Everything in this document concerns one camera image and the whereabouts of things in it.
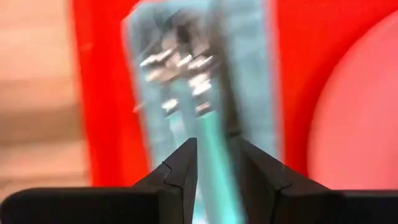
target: red surface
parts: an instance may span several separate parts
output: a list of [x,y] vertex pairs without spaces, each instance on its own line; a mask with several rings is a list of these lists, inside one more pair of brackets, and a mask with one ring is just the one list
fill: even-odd
[[398,189],[398,11],[333,71],[310,133],[310,177],[333,189]]
[[398,9],[396,0],[280,0],[280,75],[284,162],[307,175],[313,111],[334,66],[370,27]]
[[149,172],[121,43],[121,21],[136,2],[72,1],[94,186],[132,185]]

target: pink circle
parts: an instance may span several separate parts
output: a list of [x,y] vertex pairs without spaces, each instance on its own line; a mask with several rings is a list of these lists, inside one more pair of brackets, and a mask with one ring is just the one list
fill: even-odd
[[308,166],[332,189],[398,189],[398,12],[333,71],[315,111]]

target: wooden surface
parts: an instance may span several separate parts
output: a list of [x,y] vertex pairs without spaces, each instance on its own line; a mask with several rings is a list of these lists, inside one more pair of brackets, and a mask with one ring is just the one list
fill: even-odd
[[0,1],[0,201],[87,184],[67,3]]

